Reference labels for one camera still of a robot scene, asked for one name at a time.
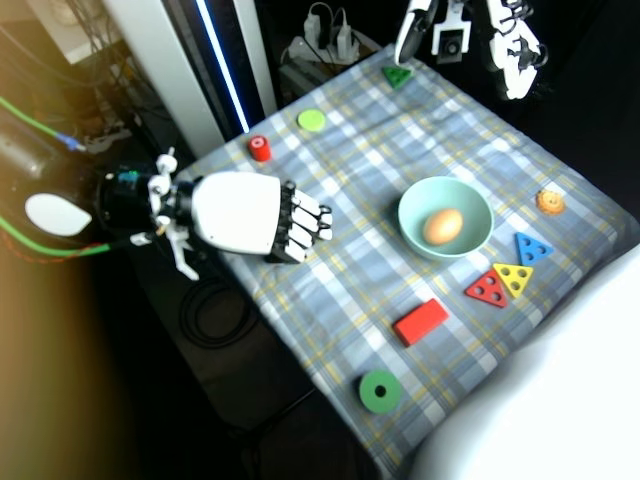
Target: light green bowl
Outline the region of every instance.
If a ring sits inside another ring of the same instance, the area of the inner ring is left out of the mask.
[[[455,208],[463,218],[462,231],[451,242],[429,245],[422,238],[427,218],[445,208]],[[451,177],[420,180],[407,190],[398,207],[400,231],[418,254],[434,260],[453,260],[482,247],[493,232],[493,211],[471,185]]]

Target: green triangle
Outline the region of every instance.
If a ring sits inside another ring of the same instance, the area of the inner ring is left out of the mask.
[[[382,67],[382,72],[394,90],[400,88],[411,78],[411,70],[404,68]]]

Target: red spool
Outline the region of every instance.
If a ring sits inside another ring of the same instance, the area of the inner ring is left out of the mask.
[[[266,162],[271,159],[269,141],[262,135],[256,135],[249,140],[249,151],[256,162]]]

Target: egg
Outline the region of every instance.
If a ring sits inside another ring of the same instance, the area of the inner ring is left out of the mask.
[[[427,218],[422,236],[429,245],[444,245],[460,234],[463,224],[462,214],[458,210],[445,208]]]

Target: bowl rim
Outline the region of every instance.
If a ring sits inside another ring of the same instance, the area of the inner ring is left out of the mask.
[[[400,215],[400,210],[402,208],[402,202],[405,199],[405,196],[407,195],[407,193],[414,187],[416,187],[418,184],[421,183],[429,183],[430,181],[451,181],[454,183],[459,183],[461,185],[464,185],[465,187],[470,188],[471,190],[473,190],[475,193],[478,194],[478,196],[482,199],[482,201],[484,202],[484,205],[487,207],[487,210],[489,210],[489,218],[490,218],[490,226],[489,226],[489,233],[487,234],[486,238],[476,247],[472,248],[471,250],[467,250],[464,252],[460,252],[460,253],[440,253],[440,252],[435,252],[433,251],[431,248],[429,247],[425,247],[423,245],[418,244],[417,242],[415,242],[411,236],[407,233],[407,230],[405,228],[405,226],[403,225],[402,222],[402,216]],[[446,175],[437,175],[434,177],[426,177],[423,178],[422,180],[418,180],[417,182],[415,182],[413,185],[411,185],[409,188],[407,188],[407,190],[405,190],[405,192],[402,194],[402,197],[400,197],[400,202],[398,203],[398,223],[400,225],[400,232],[402,233],[402,236],[404,237],[405,241],[407,241],[409,243],[409,246],[414,247],[413,250],[418,253],[418,254],[426,254],[426,255],[430,255],[432,257],[439,257],[439,258],[461,258],[464,257],[466,255],[469,255],[470,253],[475,252],[476,250],[481,249],[482,247],[484,247],[487,242],[491,239],[491,236],[493,235],[493,230],[495,227],[495,216],[493,213],[493,209],[491,208],[491,204],[489,203],[489,201],[487,200],[487,198],[480,193],[480,191],[475,188],[473,185],[465,182],[464,180],[460,180],[459,178],[456,177],[448,177]]]

